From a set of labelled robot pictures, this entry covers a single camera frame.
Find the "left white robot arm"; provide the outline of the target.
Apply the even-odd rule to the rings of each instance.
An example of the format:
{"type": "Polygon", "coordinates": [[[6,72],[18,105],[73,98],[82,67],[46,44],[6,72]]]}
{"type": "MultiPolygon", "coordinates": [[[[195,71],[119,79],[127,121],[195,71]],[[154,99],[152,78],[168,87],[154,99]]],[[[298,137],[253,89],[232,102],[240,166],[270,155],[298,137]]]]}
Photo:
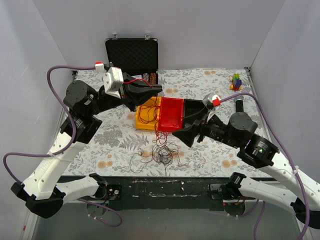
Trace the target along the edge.
{"type": "Polygon", "coordinates": [[[68,118],[60,127],[51,149],[28,178],[16,181],[11,187],[32,213],[47,219],[68,202],[86,196],[101,200],[107,195],[108,184],[96,173],[70,182],[58,181],[101,126],[102,121],[96,115],[122,105],[134,112],[137,106],[163,90],[160,84],[146,83],[126,73],[121,76],[124,81],[114,93],[107,92],[103,86],[96,91],[81,80],[75,80],[67,87],[63,102],[68,118]]]}

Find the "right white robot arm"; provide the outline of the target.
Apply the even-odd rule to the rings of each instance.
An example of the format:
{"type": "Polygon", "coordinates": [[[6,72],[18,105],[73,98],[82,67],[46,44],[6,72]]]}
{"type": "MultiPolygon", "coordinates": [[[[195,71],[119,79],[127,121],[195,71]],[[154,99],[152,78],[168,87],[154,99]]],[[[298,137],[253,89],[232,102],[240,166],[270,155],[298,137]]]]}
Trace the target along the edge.
{"type": "Polygon", "coordinates": [[[313,229],[320,228],[320,185],[305,173],[292,169],[289,160],[266,138],[255,134],[258,125],[245,112],[231,115],[228,124],[218,116],[208,118],[198,112],[202,119],[173,132],[173,136],[191,147],[197,139],[205,137],[238,149],[237,157],[255,169],[264,172],[283,185],[282,188],[254,180],[242,173],[234,172],[227,183],[221,185],[213,194],[222,200],[239,197],[259,199],[276,205],[294,214],[313,229]]]}

